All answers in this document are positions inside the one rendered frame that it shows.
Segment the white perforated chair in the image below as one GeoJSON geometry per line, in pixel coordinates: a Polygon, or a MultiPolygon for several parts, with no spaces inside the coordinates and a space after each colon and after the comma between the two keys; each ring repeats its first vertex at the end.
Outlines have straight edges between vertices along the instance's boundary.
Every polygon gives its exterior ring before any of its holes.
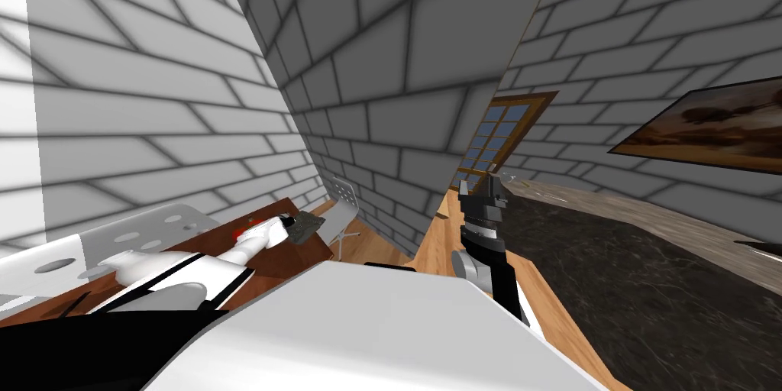
{"type": "Polygon", "coordinates": [[[360,232],[346,232],[349,225],[356,219],[360,209],[354,188],[349,182],[336,176],[328,177],[327,181],[336,194],[336,203],[321,215],[325,221],[317,230],[317,235],[328,246],[338,243],[336,260],[342,261],[344,239],[360,236],[360,232]]]}
{"type": "Polygon", "coordinates": [[[0,259],[0,320],[112,272],[101,261],[128,249],[155,253],[217,228],[176,203],[113,221],[0,259]]]}

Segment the dark framed landscape picture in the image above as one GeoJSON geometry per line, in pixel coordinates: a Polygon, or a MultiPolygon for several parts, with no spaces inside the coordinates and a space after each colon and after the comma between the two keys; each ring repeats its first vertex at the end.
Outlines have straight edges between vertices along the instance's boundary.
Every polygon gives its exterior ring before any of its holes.
{"type": "Polygon", "coordinates": [[[782,76],[690,90],[610,152],[782,175],[782,76]]]}

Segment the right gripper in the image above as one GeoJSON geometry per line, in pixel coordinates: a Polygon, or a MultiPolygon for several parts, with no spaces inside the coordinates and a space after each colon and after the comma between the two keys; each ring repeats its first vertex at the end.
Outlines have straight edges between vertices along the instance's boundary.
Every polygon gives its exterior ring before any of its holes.
{"type": "Polygon", "coordinates": [[[465,222],[483,224],[502,221],[502,209],[506,207],[507,198],[499,176],[488,175],[486,192],[488,196],[469,194],[468,182],[460,181],[459,202],[465,222]]]}

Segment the brown framed window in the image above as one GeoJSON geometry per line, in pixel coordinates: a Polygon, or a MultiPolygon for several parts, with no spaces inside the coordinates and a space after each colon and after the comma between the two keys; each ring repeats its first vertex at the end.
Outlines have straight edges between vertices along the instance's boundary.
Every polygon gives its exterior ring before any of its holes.
{"type": "Polygon", "coordinates": [[[473,192],[488,175],[497,173],[556,95],[556,91],[548,91],[494,97],[460,161],[450,189],[457,191],[465,186],[473,192]]]}

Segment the brown wooden table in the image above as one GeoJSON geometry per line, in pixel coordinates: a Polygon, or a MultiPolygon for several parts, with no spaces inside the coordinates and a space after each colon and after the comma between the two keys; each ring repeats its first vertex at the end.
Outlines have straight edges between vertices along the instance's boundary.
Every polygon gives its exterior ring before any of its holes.
{"type": "MultiPolygon", "coordinates": [[[[172,251],[199,252],[217,257],[234,244],[240,231],[269,218],[272,214],[283,213],[297,215],[299,210],[294,207],[290,199],[279,200],[217,228],[199,232],[189,240],[173,245],[170,249],[172,251]]],[[[248,266],[255,270],[256,276],[287,280],[332,256],[332,252],[324,241],[317,234],[312,234],[301,244],[285,240],[270,249],[262,250],[249,260],[248,266]]],[[[63,313],[68,316],[84,315],[120,292],[122,288],[123,286],[117,282],[114,274],[106,273],[95,280],[90,280],[83,286],[78,286],[3,318],[0,320],[0,328],[58,318],[63,313]]]]}

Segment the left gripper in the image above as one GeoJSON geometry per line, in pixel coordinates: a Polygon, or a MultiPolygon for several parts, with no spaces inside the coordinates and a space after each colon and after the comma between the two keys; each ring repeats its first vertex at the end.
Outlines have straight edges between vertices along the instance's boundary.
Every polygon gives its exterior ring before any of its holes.
{"type": "Polygon", "coordinates": [[[284,217],[284,227],[288,234],[288,240],[294,244],[302,244],[312,236],[323,224],[325,218],[311,212],[299,212],[298,214],[284,217]]]}

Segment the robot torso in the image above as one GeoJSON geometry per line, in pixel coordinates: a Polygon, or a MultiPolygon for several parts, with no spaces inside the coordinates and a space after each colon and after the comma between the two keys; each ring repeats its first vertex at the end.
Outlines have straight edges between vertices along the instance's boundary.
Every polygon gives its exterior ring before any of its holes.
{"type": "Polygon", "coordinates": [[[467,280],[326,261],[207,327],[143,391],[608,391],[467,280]]]}

